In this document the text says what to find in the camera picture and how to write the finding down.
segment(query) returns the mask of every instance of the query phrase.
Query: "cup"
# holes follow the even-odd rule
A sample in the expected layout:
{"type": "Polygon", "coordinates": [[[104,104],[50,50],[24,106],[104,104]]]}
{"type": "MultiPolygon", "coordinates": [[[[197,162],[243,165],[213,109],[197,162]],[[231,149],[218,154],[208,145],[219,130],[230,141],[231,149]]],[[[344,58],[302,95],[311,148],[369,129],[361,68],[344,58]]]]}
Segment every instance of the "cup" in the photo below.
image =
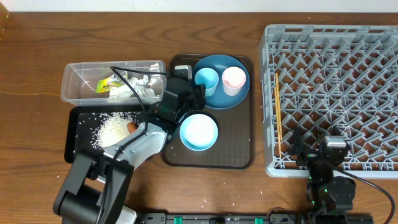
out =
{"type": "Polygon", "coordinates": [[[229,67],[223,72],[222,80],[224,92],[229,96],[234,96],[245,84],[246,74],[241,68],[229,67]]]}
{"type": "Polygon", "coordinates": [[[196,84],[205,84],[206,92],[205,96],[211,96],[217,89],[218,74],[211,68],[203,68],[199,70],[195,75],[195,83],[196,84]]]}
{"type": "Polygon", "coordinates": [[[181,142],[194,151],[210,148],[217,137],[217,124],[211,117],[204,114],[193,114],[187,117],[180,127],[181,142]]]}

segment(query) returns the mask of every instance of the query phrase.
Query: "wooden chopstick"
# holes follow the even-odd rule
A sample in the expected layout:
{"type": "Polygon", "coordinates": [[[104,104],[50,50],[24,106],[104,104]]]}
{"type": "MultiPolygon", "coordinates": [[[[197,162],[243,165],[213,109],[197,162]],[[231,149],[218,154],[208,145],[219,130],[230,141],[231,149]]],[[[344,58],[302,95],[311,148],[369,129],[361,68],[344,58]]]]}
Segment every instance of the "wooden chopstick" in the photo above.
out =
{"type": "Polygon", "coordinates": [[[278,73],[275,73],[275,113],[276,113],[276,126],[277,126],[277,133],[278,133],[279,158],[282,158],[282,148],[280,146],[280,142],[282,141],[282,121],[281,121],[281,114],[280,114],[278,73]]]}

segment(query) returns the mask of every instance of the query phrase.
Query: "blue cup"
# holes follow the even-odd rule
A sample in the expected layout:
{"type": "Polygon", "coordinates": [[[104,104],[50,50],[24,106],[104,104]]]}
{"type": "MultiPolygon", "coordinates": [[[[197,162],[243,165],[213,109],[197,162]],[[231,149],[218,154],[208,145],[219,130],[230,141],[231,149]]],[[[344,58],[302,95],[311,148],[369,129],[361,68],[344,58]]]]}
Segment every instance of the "blue cup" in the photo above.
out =
{"type": "Polygon", "coordinates": [[[181,142],[194,151],[210,148],[217,137],[217,124],[211,117],[204,114],[193,114],[187,117],[180,127],[181,142]]]}
{"type": "Polygon", "coordinates": [[[206,86],[205,96],[212,96],[214,94],[219,79],[217,72],[212,68],[203,68],[195,75],[195,83],[205,84],[206,86]]]}

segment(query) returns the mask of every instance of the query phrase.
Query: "brown tray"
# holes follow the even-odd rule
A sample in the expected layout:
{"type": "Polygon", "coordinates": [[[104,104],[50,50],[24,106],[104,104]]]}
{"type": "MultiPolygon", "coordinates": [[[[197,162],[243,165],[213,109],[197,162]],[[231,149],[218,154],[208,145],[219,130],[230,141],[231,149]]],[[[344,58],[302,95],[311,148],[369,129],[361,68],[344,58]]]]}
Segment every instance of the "brown tray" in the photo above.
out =
{"type": "MultiPolygon", "coordinates": [[[[177,65],[191,65],[192,68],[207,54],[179,54],[169,66],[170,72],[177,65]]],[[[183,145],[177,136],[163,151],[163,160],[172,166],[206,167],[224,169],[245,169],[254,161],[254,66],[246,56],[232,56],[248,70],[250,89],[238,105],[215,110],[205,108],[190,113],[205,113],[215,119],[218,125],[216,143],[204,151],[193,151],[183,145]]]]}

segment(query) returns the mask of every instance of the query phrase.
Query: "table surface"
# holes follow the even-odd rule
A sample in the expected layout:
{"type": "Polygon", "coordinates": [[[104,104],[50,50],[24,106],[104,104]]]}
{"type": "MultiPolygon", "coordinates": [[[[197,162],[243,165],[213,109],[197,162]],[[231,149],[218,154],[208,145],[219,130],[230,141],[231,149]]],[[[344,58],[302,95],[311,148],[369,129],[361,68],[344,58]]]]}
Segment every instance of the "table surface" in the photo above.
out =
{"type": "MultiPolygon", "coordinates": [[[[307,180],[264,171],[257,46],[269,24],[398,25],[398,14],[10,13],[0,46],[0,223],[60,223],[52,204],[70,168],[63,151],[73,105],[60,99],[66,64],[168,64],[182,52],[246,55],[255,64],[254,164],[171,167],[156,155],[135,171],[125,203],[141,212],[266,214],[276,206],[304,212],[307,180]]],[[[398,200],[398,180],[374,183],[398,200]]],[[[357,182],[353,212],[382,223],[389,210],[387,197],[357,182]]]]}

